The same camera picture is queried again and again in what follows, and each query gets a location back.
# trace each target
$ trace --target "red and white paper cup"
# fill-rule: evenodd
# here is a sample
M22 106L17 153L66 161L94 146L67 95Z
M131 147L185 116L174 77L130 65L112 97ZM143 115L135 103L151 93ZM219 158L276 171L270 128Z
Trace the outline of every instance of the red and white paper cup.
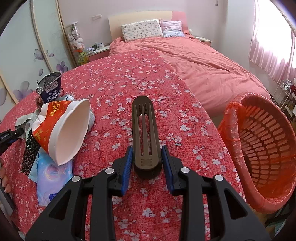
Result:
M42 106L33 136L57 165L70 161L82 146L89 124L88 99L53 101Z

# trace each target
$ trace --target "laundry basket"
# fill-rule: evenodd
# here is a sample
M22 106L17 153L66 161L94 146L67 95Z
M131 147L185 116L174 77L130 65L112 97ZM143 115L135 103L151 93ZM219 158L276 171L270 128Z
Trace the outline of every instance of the laundry basket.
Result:
M218 131L247 202L261 213L280 209L296 180L296 138L283 112L263 96L240 94L226 107Z

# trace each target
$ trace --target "silver screw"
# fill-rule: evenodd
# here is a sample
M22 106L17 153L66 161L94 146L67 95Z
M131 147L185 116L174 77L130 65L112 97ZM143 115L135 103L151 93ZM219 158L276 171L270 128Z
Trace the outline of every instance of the silver screw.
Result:
M80 180L80 177L79 176L72 177L72 181L73 182L78 182L79 180Z
M112 173L114 172L114 169L113 169L113 168L107 168L107 169L105 170L105 172L106 172L107 174L112 174Z
M183 173L188 173L189 171L190 171L190 169L188 167L181 168L181 172L183 172Z
M215 179L217 180L217 181L223 181L223 177L221 176L221 175L216 175L215 176Z

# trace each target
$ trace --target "curtain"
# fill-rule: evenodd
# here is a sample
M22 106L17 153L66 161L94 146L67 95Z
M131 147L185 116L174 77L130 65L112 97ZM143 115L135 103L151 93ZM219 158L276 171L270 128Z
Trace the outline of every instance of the curtain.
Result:
M296 75L295 36L270 0L255 0L254 34L249 59L276 82Z

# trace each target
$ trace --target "finger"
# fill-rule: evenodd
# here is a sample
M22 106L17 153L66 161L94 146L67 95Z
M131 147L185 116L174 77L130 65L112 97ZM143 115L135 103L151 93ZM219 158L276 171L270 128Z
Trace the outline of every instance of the finger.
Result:
M2 187L6 187L8 183L8 176L5 175L4 178L2 178Z
M0 169L0 178L4 178L6 175L6 169L4 167L1 167Z
M10 184L7 184L4 192L6 192L6 193L10 193L11 192L11 186L10 186Z

